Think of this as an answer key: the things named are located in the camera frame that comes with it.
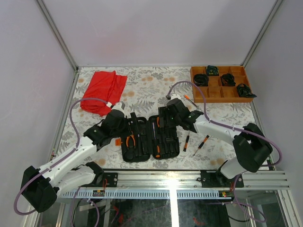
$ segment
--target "tool handle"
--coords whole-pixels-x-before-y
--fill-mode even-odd
[[[186,136],[186,141],[185,141],[184,148],[183,148],[184,152],[186,152],[188,141],[189,141],[189,135]]]
[[[160,117],[157,117],[157,126],[160,127]]]
[[[204,139],[203,142],[200,144],[200,146],[198,147],[198,149],[200,149],[200,148],[204,145],[204,143],[207,141],[208,138],[209,138],[209,135],[207,135],[207,136],[205,137],[205,139]]]
[[[132,139],[133,139],[133,141],[134,141],[134,147],[135,147],[135,146],[136,146],[136,140],[134,139],[134,135],[128,136],[128,137],[126,138],[126,146],[129,147],[129,146],[128,146],[128,141],[129,141],[130,137],[132,137]]]
[[[156,157],[160,157],[160,155],[159,155],[159,153],[160,153],[160,147],[159,147],[159,145],[157,145],[157,152],[158,152],[158,154],[156,155]]]

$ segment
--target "white wall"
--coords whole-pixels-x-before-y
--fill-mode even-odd
[[[284,159],[294,200],[303,218],[303,1],[285,1],[246,71],[267,137]]]
[[[34,0],[0,1],[0,77],[0,226],[17,227],[23,171],[47,160],[72,80]]]
[[[45,0],[79,65],[241,64],[275,0]]]

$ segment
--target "coiled black cable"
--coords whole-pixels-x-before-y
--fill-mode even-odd
[[[255,94],[251,92],[250,87],[248,87],[246,84],[239,84],[237,86],[237,92],[239,97],[243,98],[255,98],[257,97]]]
[[[194,83],[199,87],[207,87],[209,78],[206,74],[196,74],[194,76]]]
[[[230,73],[226,73],[223,76],[221,76],[221,82],[223,86],[230,86],[230,87],[236,86],[235,77]]]
[[[218,76],[219,75],[218,67],[213,66],[213,65],[208,65],[206,67],[206,74],[208,76]]]

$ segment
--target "orange screwdriver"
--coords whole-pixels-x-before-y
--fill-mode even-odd
[[[186,141],[185,141],[184,148],[183,148],[184,152],[186,152],[186,149],[187,149],[187,144],[188,144],[188,141],[189,141],[189,134],[190,134],[190,131],[188,132],[188,135],[186,136]]]
[[[158,154],[160,153],[160,147],[159,147],[159,145],[157,145],[157,152],[158,152]]]
[[[191,101],[190,98],[189,98],[188,96],[184,95],[184,97],[185,97],[188,101],[190,101],[190,103],[191,103],[192,105],[194,105],[197,109],[199,109],[199,107],[198,107],[193,101]]]
[[[207,139],[209,138],[209,135],[207,135],[205,137],[205,139],[203,140],[203,142],[200,144],[200,146],[198,147],[198,150],[194,153],[193,156],[195,156],[195,154],[199,151],[199,149],[201,149],[201,147],[205,144],[205,142],[207,141]]]

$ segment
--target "black screwdriver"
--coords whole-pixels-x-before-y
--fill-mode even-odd
[[[188,135],[186,136],[186,141],[185,141],[184,148],[183,148],[184,152],[186,152],[186,149],[187,149],[187,144],[188,144],[188,141],[189,141],[189,134],[190,134],[190,131],[188,132]]]
[[[193,156],[195,156],[195,154],[199,151],[199,149],[201,149],[201,147],[205,144],[205,142],[207,141],[207,139],[209,138],[209,135],[207,135],[205,137],[205,139],[203,140],[203,142],[199,145],[198,150],[194,153]]]

